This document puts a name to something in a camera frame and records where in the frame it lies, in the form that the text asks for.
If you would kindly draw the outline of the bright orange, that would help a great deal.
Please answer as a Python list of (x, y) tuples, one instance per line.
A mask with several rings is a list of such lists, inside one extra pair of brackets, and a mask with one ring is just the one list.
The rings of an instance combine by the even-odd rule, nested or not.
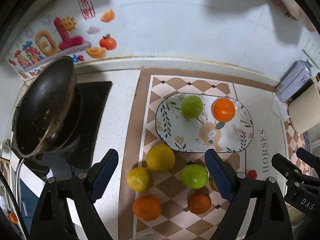
[(212, 105), (212, 114), (219, 122), (229, 122), (235, 116), (234, 103), (227, 98), (219, 98)]

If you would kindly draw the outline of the silver spray can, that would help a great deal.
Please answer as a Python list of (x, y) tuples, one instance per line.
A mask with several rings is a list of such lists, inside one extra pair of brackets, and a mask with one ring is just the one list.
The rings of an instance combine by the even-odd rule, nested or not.
[(289, 71), (276, 87), (276, 95), (281, 102), (286, 102), (304, 84), (311, 79), (312, 64), (309, 60), (298, 60), (293, 63)]

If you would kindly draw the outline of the red cherry tomato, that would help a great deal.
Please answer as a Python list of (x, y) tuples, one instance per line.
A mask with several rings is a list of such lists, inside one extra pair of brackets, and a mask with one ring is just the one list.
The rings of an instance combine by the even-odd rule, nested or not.
[(256, 180), (257, 177), (258, 177), (258, 173), (257, 173), (256, 170), (249, 170), (249, 171), (247, 172), (247, 176), (248, 176), (249, 178), (253, 179), (253, 180)]

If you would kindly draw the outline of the white folded tissue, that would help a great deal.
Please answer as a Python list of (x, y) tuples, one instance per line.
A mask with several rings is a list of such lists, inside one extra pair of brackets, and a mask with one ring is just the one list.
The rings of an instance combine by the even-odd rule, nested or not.
[(277, 95), (273, 98), (272, 112), (283, 122), (286, 122), (290, 118), (287, 104), (281, 102)]

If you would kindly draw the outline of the black wok pan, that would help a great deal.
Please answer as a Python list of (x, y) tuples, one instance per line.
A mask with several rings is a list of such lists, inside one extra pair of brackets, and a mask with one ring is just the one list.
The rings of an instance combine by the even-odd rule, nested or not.
[(82, 96), (76, 87), (72, 58), (55, 59), (31, 84), (14, 113), (11, 148), (19, 158), (15, 176), (18, 204), (24, 160), (62, 148), (76, 130), (81, 110)]

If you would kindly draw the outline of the brown reddish pear apple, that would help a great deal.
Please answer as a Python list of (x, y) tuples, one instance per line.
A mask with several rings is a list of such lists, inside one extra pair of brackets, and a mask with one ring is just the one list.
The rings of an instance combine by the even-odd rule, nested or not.
[(212, 190), (214, 190), (215, 192), (219, 192), (219, 189), (217, 188), (215, 181), (211, 177), (209, 178), (209, 182), (210, 182), (210, 187), (212, 188)]

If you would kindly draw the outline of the beige utensil holder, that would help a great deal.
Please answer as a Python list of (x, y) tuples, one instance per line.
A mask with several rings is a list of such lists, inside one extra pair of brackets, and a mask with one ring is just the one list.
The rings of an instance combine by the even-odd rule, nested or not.
[(319, 87), (308, 80), (293, 96), (288, 106), (290, 122), (296, 133), (302, 134), (319, 124)]

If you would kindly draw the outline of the yellow-green citrus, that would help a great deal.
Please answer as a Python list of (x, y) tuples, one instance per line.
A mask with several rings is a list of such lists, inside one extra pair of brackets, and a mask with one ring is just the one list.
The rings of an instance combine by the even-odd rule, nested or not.
[(126, 176), (128, 186), (136, 192), (146, 193), (153, 187), (153, 178), (147, 168), (135, 167)]

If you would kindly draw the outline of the yellow lemon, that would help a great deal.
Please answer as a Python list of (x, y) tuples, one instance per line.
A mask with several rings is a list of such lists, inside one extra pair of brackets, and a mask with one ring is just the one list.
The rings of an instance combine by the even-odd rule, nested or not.
[(168, 172), (175, 165), (175, 154), (166, 144), (157, 144), (148, 151), (146, 164), (151, 170)]

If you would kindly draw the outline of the white wall socket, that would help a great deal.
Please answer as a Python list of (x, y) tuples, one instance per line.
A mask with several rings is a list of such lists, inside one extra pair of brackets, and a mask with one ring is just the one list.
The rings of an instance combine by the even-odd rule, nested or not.
[(319, 65), (319, 40), (314, 39), (313, 37), (309, 38), (303, 47), (303, 52), (314, 62), (314, 64)]

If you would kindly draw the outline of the green apple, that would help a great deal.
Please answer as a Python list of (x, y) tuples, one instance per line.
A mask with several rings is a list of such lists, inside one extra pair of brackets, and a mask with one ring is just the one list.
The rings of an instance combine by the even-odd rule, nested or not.
[(198, 118), (203, 111), (203, 102), (199, 96), (191, 95), (181, 104), (181, 113), (186, 120)]
[(181, 171), (180, 181), (187, 188), (197, 190), (206, 185), (208, 172), (201, 165), (188, 165)]

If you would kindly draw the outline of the black gas stove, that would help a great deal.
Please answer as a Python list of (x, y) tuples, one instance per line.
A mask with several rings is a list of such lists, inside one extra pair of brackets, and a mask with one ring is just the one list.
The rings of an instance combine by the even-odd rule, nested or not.
[(67, 180), (91, 168), (95, 143), (111, 81), (79, 83), (63, 128), (43, 154), (28, 158), (25, 166), (39, 178)]

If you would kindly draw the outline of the dark orange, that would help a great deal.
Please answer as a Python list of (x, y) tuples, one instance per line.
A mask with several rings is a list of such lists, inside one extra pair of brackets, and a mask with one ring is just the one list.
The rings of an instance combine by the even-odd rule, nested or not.
[(212, 201), (208, 194), (205, 192), (199, 191), (193, 193), (187, 200), (188, 209), (191, 213), (196, 215), (201, 215), (206, 213), (211, 205)]

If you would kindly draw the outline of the colourful wall sticker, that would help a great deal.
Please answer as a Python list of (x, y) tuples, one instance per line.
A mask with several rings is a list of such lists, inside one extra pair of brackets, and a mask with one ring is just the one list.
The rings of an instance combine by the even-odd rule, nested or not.
[(109, 0), (54, 0), (27, 25), (4, 59), (24, 80), (62, 56), (74, 64), (104, 59), (117, 47), (111, 33), (115, 18)]

